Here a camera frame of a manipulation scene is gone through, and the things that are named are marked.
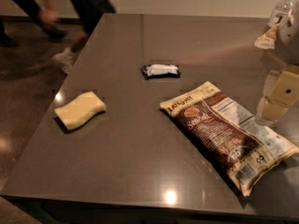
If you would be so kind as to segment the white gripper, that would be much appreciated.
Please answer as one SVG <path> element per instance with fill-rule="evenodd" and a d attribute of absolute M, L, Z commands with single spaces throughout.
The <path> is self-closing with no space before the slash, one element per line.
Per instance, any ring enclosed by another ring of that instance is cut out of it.
<path fill-rule="evenodd" d="M 299 66 L 271 70 L 263 86 L 255 121 L 262 126 L 276 123 L 299 100 Z"/>

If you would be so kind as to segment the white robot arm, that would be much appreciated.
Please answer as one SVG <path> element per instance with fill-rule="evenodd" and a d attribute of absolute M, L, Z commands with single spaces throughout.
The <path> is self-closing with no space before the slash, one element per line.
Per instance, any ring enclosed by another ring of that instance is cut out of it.
<path fill-rule="evenodd" d="M 254 43 L 259 49 L 272 51 L 283 67 L 271 70 L 263 85 L 263 96 L 255 120 L 269 126 L 285 115 L 299 100 L 299 27 L 298 15 L 284 17 Z"/>

